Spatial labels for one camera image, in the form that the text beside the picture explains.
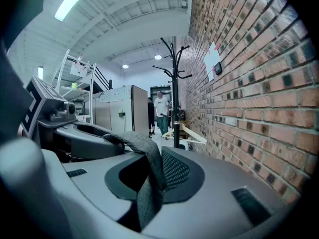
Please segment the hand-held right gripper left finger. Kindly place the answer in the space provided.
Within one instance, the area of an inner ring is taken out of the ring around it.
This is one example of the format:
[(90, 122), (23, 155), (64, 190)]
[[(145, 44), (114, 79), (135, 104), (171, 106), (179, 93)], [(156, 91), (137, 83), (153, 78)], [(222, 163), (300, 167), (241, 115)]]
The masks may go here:
[(26, 220), (52, 239), (143, 239), (95, 207), (56, 154), (19, 137), (0, 146), (0, 179)]

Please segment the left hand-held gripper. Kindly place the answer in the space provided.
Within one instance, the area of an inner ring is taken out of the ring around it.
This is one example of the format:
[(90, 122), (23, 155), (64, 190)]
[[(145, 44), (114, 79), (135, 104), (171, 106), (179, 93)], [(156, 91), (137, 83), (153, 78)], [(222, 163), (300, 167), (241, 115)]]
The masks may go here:
[[(26, 86), (31, 96), (21, 126), (24, 136), (45, 147), (45, 133), (53, 132), (71, 145), (71, 156), (83, 160), (109, 158), (124, 153), (123, 144), (113, 144), (104, 135), (106, 128), (76, 121), (75, 104), (65, 100), (45, 81), (33, 76)], [(75, 126), (64, 126), (72, 123)]]

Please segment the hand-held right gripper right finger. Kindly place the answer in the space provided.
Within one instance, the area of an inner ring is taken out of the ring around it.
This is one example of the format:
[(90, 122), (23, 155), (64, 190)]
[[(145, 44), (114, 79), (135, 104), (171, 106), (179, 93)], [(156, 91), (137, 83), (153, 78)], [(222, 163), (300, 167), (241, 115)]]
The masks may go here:
[(291, 206), (231, 162), (164, 146), (170, 189), (142, 230), (153, 239), (264, 239)]

